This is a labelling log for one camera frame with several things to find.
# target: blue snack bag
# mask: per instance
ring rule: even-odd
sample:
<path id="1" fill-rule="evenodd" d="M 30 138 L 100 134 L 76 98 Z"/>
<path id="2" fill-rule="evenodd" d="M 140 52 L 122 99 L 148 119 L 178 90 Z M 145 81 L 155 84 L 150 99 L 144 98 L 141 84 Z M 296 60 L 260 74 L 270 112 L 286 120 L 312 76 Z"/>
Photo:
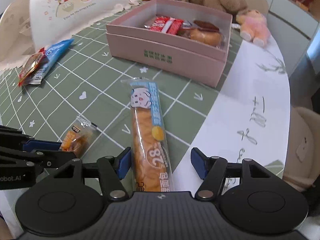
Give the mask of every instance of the blue snack bag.
<path id="1" fill-rule="evenodd" d="M 23 85 L 39 85 L 45 75 L 49 72 L 53 64 L 58 60 L 61 54 L 70 46 L 73 41 L 74 39 L 64 40 L 48 48 L 45 52 L 45 63 L 41 64 L 35 71 L 35 73 L 26 78 L 26 80 L 23 82 Z"/>

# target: table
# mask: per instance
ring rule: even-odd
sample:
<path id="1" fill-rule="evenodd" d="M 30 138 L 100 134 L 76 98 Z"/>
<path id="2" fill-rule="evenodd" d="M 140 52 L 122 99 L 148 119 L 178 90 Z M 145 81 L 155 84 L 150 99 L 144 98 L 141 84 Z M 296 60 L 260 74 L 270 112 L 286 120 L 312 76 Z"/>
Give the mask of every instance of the table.
<path id="1" fill-rule="evenodd" d="M 232 31 L 228 61 L 216 88 L 148 65 L 113 58 L 107 17 L 73 36 L 74 42 L 40 86 L 18 85 L 19 69 L 0 79 L 3 125 L 37 139 L 61 141 L 77 115 L 98 125 L 101 134 L 83 156 L 95 162 L 117 156 L 131 144 L 130 90 L 121 80 L 144 76 L 158 82 L 176 190 L 192 194 L 201 183 L 190 150 L 230 162 L 252 158 L 282 175 L 289 131 L 290 92 L 283 58 L 273 38 L 263 50 Z M 96 179 L 86 184 L 100 191 Z M 132 190 L 129 172 L 123 180 Z M 228 187 L 236 184 L 229 180 Z"/>

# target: white table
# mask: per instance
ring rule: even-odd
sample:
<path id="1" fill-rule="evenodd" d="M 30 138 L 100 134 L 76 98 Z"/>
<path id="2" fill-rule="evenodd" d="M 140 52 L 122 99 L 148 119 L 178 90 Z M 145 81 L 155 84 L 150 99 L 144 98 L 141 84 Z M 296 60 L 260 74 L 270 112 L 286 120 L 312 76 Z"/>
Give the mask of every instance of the white table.
<path id="1" fill-rule="evenodd" d="M 220 156 L 228 162 L 252 158 L 282 177 L 288 145 L 290 89 L 288 75 L 283 68 L 275 67 L 281 65 L 276 58 L 283 62 L 273 37 L 265 49 L 242 42 L 212 109 L 173 173 L 175 190 L 191 191 L 194 195 L 202 183 L 190 162 L 193 147 L 206 156 Z"/>

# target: arrow print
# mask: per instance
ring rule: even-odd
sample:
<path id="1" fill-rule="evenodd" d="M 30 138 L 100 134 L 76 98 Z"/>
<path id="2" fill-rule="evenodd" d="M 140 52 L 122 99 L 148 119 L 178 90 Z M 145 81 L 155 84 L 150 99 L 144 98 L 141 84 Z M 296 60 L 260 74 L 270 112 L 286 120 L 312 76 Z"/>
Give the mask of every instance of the arrow print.
<path id="1" fill-rule="evenodd" d="M 202 94 L 198 95 L 196 92 L 195 92 L 195 96 L 193 97 L 194 99 L 197 99 L 199 101 L 202 101 L 203 100 L 203 97 L 202 97 Z"/>
<path id="2" fill-rule="evenodd" d="M 127 134 L 131 134 L 130 129 L 127 127 L 127 125 L 125 124 L 124 127 L 126 128 L 126 130 L 122 129 L 122 132 L 125 132 Z"/>

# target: blue gripper pad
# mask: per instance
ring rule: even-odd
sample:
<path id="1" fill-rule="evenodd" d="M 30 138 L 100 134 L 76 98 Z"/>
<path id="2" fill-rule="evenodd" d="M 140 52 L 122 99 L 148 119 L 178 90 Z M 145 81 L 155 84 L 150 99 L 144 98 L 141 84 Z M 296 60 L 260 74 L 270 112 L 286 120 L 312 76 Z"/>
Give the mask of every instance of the blue gripper pad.
<path id="1" fill-rule="evenodd" d="M 201 157 L 198 151 L 200 151 L 198 148 L 191 149 L 191 164 L 195 168 L 200 179 L 204 179 L 207 176 L 208 171 L 205 168 L 205 159 Z"/>
<path id="2" fill-rule="evenodd" d="M 124 179 L 131 167 L 131 150 L 127 150 L 125 155 L 119 160 L 119 168 L 116 170 L 116 174 L 119 179 Z"/>
<path id="3" fill-rule="evenodd" d="M 58 151 L 60 148 L 60 145 L 61 145 L 60 142 L 41 141 L 41 140 L 32 139 L 22 146 L 22 150 L 26 152 L 31 152 L 34 149 Z"/>

